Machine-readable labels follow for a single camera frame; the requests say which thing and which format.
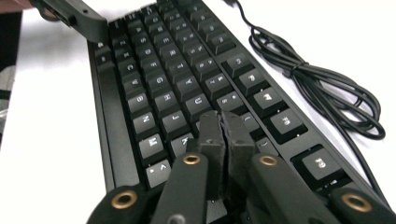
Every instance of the white surface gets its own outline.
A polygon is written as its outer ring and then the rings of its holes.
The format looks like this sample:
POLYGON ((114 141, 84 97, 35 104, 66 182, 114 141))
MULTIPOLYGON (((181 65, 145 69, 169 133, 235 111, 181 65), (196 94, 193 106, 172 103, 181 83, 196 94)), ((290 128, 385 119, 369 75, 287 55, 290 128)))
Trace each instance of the white surface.
MULTIPOLYGON (((126 7, 121 0, 85 2, 113 20, 152 1, 126 7)), ((250 49, 249 30, 236 7, 220 0, 206 2, 250 49)), ((351 77, 378 98, 387 137, 354 139, 395 210, 395 6, 387 0, 241 3, 254 24, 282 36, 308 62, 351 77)), ((331 141, 346 148, 293 84, 263 64, 331 141)), ((350 152, 342 153, 356 166, 350 152)), ((28 10, 0 151, 0 223, 85 223, 105 193, 86 41, 28 10)))

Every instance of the black cable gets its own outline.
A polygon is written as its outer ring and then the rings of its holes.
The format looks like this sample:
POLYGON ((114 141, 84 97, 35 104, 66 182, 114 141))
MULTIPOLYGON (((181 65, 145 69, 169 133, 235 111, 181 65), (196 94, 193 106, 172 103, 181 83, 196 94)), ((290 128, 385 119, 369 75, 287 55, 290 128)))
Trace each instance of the black cable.
POLYGON ((267 62, 282 68, 284 75, 294 81, 305 100, 343 135, 361 163, 372 188, 384 203, 388 203, 367 161, 349 135, 349 132, 355 132, 370 139, 385 138, 385 130, 379 123, 381 106, 378 100, 352 79, 332 70, 310 65, 286 40, 250 23, 238 0, 224 1, 230 6, 234 3, 238 5, 242 19, 250 26, 250 45, 267 62), (350 103, 348 96, 354 96, 355 102, 350 103))

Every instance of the black keyboard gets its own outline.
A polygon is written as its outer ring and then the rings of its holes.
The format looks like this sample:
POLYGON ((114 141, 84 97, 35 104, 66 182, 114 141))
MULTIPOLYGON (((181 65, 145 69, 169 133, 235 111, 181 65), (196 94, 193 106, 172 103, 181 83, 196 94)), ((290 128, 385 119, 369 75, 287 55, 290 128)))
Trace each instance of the black keyboard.
MULTIPOLYGON (((224 110, 324 201, 345 186, 378 199, 202 1, 159 0, 108 26, 108 43, 88 43, 108 191, 161 192, 173 160, 199 136, 200 115, 224 110)), ((208 223, 230 212, 222 201, 208 206, 208 223)))

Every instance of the keyboard frame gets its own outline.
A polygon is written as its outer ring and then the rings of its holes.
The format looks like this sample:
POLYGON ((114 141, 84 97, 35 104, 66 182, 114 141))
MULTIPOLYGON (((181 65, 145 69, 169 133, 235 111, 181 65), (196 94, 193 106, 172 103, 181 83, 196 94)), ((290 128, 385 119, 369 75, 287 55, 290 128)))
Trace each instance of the keyboard frame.
MULTIPOLYGON (((227 72, 221 65, 221 63, 225 62, 226 59, 230 58, 230 56, 234 56, 237 53, 243 52, 247 58, 253 63, 254 67, 257 68, 261 74, 264 75, 265 79, 268 81, 271 87, 273 87, 276 92, 281 96, 283 101, 287 104, 288 108, 292 108, 293 112, 295 115, 303 122, 303 124, 307 128, 307 132, 301 134, 299 137, 293 138, 289 140, 287 143, 284 144, 278 144, 276 140, 274 139, 273 135, 268 131, 266 126, 263 124, 263 122, 259 122, 259 125, 261 128, 264 130, 265 135, 271 140, 271 143, 274 145, 274 147, 278 150, 279 154, 281 157, 287 162, 287 164, 290 166, 291 169, 293 169, 296 174, 298 175, 298 171, 294 167, 294 165, 291 162, 291 158, 296 157, 297 155, 307 151, 309 148, 313 148, 316 146, 322 146, 327 149, 327 152, 339 163, 339 165, 342 167, 344 172, 347 174, 347 176, 351 179, 355 185, 353 187, 358 187, 360 190, 363 192, 367 193, 368 195, 372 196, 374 199, 377 201, 383 203, 380 198, 374 193, 374 191, 371 189, 371 187, 367 184, 367 182, 358 174, 358 172, 348 163, 348 161, 339 153, 339 151, 335 148, 335 146, 325 137, 325 135, 322 133, 322 131, 312 122, 312 120, 300 109, 297 104, 295 104, 291 98, 283 91, 283 89, 276 83, 276 81, 271 77, 271 75, 268 74, 268 72, 263 68, 263 66, 250 54, 250 52, 241 44, 241 42, 233 35, 233 33, 230 32, 230 30, 224 26, 224 24, 221 22, 221 20, 216 16, 216 14, 210 10, 209 7, 207 9, 212 13, 212 15, 215 17, 215 20, 220 21, 220 26, 222 29, 225 30, 225 32, 229 35, 231 40, 235 43, 236 47, 234 49, 228 50, 218 56, 214 55, 210 49, 208 50, 209 56, 211 56, 216 63, 218 64, 221 72, 226 75, 227 72)), ((180 14, 182 14, 183 17, 185 17, 184 12, 180 10, 180 14)), ((191 29, 195 30, 194 26, 191 24, 190 20, 186 19, 186 22, 188 22, 191 25, 191 29)), ((203 45, 207 47, 207 44, 205 41, 199 36, 199 34, 196 32, 197 37, 203 42, 203 45)), ((89 57, 90 57, 90 64, 91 64, 91 70, 92 70, 92 85, 93 85, 93 91, 94 91, 94 99, 95 99, 95 106, 96 106, 96 114, 97 114, 97 122, 98 122, 98 132, 100 136, 100 144, 101 144, 101 150, 102 150, 102 159, 103 159, 103 166, 104 166, 104 176, 105 176, 105 181, 106 181, 106 190, 111 191, 114 189, 117 184, 115 183, 115 176, 114 176, 114 167, 111 163, 111 156, 110 156, 110 148, 111 144, 110 141, 125 141, 125 139, 117 137, 116 139, 110 139, 111 138, 111 133, 109 133, 106 129, 106 124, 110 122, 119 122, 119 119, 117 118, 111 118, 110 116, 106 115, 106 112, 104 110, 104 104, 103 101, 108 98, 107 95, 103 94, 101 92, 100 88, 100 81, 99 81, 99 74, 96 70, 96 65, 95 65, 95 55, 94 55, 94 46, 93 43, 88 42, 88 49, 89 49, 89 57)), ((233 83, 232 79, 228 76, 226 76, 231 85, 233 86, 234 90, 239 94, 239 96, 243 96, 243 94, 238 90, 238 88, 235 86, 233 83)), ((252 116, 256 120, 261 120, 257 114, 254 112, 254 109, 251 107, 249 104, 248 100, 245 99, 245 97, 241 97, 245 105, 247 106, 247 110, 251 112, 252 116)), ((137 148, 137 143, 134 141, 134 139, 131 141, 132 147, 137 148)))

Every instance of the table surface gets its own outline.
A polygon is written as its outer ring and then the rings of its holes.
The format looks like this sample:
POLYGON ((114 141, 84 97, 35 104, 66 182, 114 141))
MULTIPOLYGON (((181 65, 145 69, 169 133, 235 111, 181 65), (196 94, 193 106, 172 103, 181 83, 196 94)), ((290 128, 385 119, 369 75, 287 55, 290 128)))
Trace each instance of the table surface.
MULTIPOLYGON (((152 1, 128 6, 121 0, 85 3, 111 21, 152 1)), ((251 50, 249 29, 236 7, 220 0, 205 2, 251 50)), ((282 36, 305 60, 345 74, 377 97, 387 137, 374 141, 352 136, 396 209, 394 4, 390 0, 241 3, 252 23, 282 36)), ((362 174, 334 128, 302 100, 293 83, 255 56, 362 174)), ((84 223, 106 194, 86 40, 62 23, 42 20, 34 9, 26 10, 22 18, 16 81, 0 151, 0 183, 0 223, 84 223)))

